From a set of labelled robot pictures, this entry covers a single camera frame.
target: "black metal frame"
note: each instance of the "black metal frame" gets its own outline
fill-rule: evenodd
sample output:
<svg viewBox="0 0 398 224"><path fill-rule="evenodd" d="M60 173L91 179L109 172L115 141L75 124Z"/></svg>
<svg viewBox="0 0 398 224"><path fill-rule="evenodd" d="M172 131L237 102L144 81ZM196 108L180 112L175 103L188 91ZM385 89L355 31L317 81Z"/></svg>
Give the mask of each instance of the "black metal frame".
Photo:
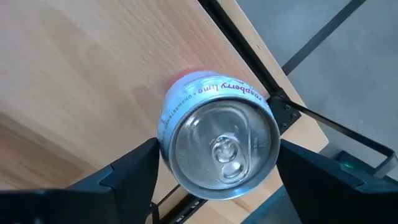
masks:
<svg viewBox="0 0 398 224"><path fill-rule="evenodd" d="M258 78L261 84L266 88L270 94L267 100L271 111L274 114L275 120L279 126L279 131L283 134L291 125L293 125L302 113L312 117L313 119L322 122L331 128L353 138L360 143L380 152L387 156L387 159L382 162L375 170L376 177L384 176L391 167L397 163L395 152L386 146L379 144L371 139L368 139L328 118L325 118L303 106L300 106L289 99L286 92L278 85L274 77L269 73L268 69L261 62L255 51L249 45L239 29L235 26L233 21L229 18L224 9L220 6L217 0L198 0L204 10L213 19L214 23L222 31L225 37L229 40L232 46L236 49L238 54L246 62L253 74ZM341 23L343 23L357 8L362 5L365 0L352 0L344 9L342 9L319 33L317 33L302 49L300 49L284 66L282 70L288 75L299 63L301 63L315 48L317 48ZM169 198L180 186L177 185L169 194L156 205L152 204L151 212L153 223L169 224L169 223L183 223L186 219L192 216L206 200L198 198L194 195L188 194L178 205L176 205L163 219L159 220L159 211L157 207Z"/></svg>

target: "wooden surface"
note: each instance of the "wooden surface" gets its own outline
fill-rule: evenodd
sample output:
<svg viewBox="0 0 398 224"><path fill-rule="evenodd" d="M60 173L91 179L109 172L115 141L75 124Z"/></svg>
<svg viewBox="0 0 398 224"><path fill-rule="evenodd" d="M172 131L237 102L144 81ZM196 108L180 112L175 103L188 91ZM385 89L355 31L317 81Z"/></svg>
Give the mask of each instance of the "wooden surface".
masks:
<svg viewBox="0 0 398 224"><path fill-rule="evenodd" d="M302 103L237 4L220 2ZM268 96L196 0L5 0L0 29L2 189L65 187L155 136L167 86L183 69L226 73ZM327 143L306 118L283 137L314 151ZM153 201L175 185L161 161ZM207 203L190 222L240 222L279 186L274 172L251 194ZM185 194L173 194L161 215Z"/></svg>

